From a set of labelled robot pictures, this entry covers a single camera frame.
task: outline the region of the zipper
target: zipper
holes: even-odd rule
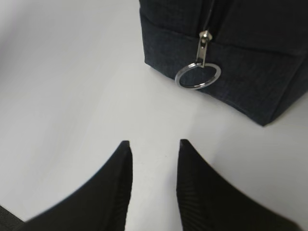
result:
[[[212,40],[213,36],[216,35],[220,29],[220,25],[224,21],[227,10],[230,7],[230,4],[234,0],[203,0],[203,4],[201,7],[201,20],[199,23],[199,45],[197,51],[197,57],[194,63],[191,63],[181,70],[179,70],[175,76],[175,83],[181,88],[198,90],[205,88],[211,84],[213,84],[221,75],[221,69],[216,64],[209,64],[205,62],[206,50],[209,42]],[[212,67],[216,69],[215,74],[210,78],[210,80],[200,83],[198,85],[183,85],[180,80],[185,73],[188,71],[195,69],[197,67],[205,68]]]
[[[199,45],[196,63],[201,63],[201,68],[205,67],[206,50],[209,42],[213,39],[224,21],[227,10],[233,0],[204,0],[201,9],[201,20],[199,28]]]
[[[198,31],[210,31],[215,36],[234,0],[203,0]]]

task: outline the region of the metal zipper slider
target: metal zipper slider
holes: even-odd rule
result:
[[[199,39],[196,63],[201,63],[200,67],[204,68],[207,44],[209,43],[210,40],[212,40],[213,37],[208,30],[200,32],[199,36],[200,39]]]

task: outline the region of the zipper pull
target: zipper pull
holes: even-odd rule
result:
[[[196,61],[192,64],[189,64],[189,65],[183,67],[175,75],[175,79],[174,79],[175,83],[176,83],[177,86],[179,86],[181,88],[186,88],[186,89],[191,89],[191,90],[202,89],[202,88],[205,88],[205,87],[213,84],[220,77],[220,74],[221,74],[220,67],[216,64],[209,64],[209,63],[205,62],[207,45],[210,42],[210,40],[212,40],[212,35],[210,34],[210,32],[208,30],[205,30],[205,31],[200,32],[199,36],[200,36],[200,39],[199,39]],[[197,67],[201,67],[201,68],[212,67],[212,68],[216,69],[216,72],[210,78],[210,80],[208,80],[204,83],[200,83],[200,84],[197,84],[197,85],[183,85],[180,81],[181,78],[183,77],[183,75],[186,72],[188,72],[192,69],[195,69]]]
[[[207,44],[209,43],[210,40],[212,40],[213,37],[208,30],[201,31],[199,36],[200,36],[200,39],[199,39],[196,63],[201,63],[200,67],[204,68]]]

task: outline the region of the white floor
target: white floor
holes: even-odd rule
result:
[[[127,231],[179,231],[179,140],[308,230],[308,95],[260,127],[143,62],[137,0],[0,0],[0,204],[27,220],[130,140]]]

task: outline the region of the black object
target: black object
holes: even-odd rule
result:
[[[0,206],[0,231],[12,231],[22,223],[22,220]]]
[[[140,0],[145,62],[174,79],[195,61],[198,34],[212,0]],[[207,63],[220,78],[199,91],[266,125],[308,90],[308,1],[216,0],[208,27]],[[208,79],[186,73],[184,85]]]
[[[180,141],[177,196],[183,231],[299,231],[224,180],[194,149]]]
[[[17,230],[123,231],[131,185],[132,155],[129,142],[123,141],[85,185]]]

